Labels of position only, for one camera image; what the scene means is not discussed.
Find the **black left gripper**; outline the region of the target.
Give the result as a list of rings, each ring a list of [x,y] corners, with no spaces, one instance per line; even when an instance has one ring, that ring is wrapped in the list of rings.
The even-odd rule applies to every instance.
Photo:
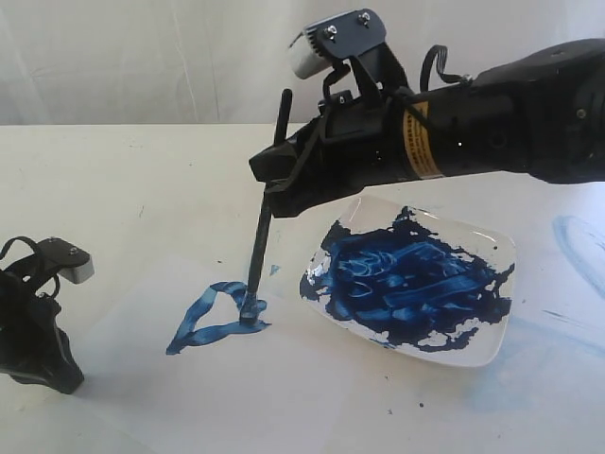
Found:
[[[1,270],[1,372],[20,384],[74,393],[84,374],[57,325],[62,277],[44,271],[40,241],[21,241],[31,254]]]

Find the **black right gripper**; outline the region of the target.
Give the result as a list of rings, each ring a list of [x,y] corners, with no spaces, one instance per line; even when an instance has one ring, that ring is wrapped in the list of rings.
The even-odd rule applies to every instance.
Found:
[[[398,90],[372,109],[344,93],[321,102],[318,123],[249,164],[257,182],[271,183],[271,214],[295,218],[369,186],[474,174],[476,144],[477,98],[467,89]]]

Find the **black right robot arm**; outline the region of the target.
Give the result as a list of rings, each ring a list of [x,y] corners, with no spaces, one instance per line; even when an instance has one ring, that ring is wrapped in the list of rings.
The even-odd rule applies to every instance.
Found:
[[[506,171],[553,184],[604,178],[604,43],[556,44],[474,79],[371,108],[329,106],[267,198],[277,218],[366,187]]]

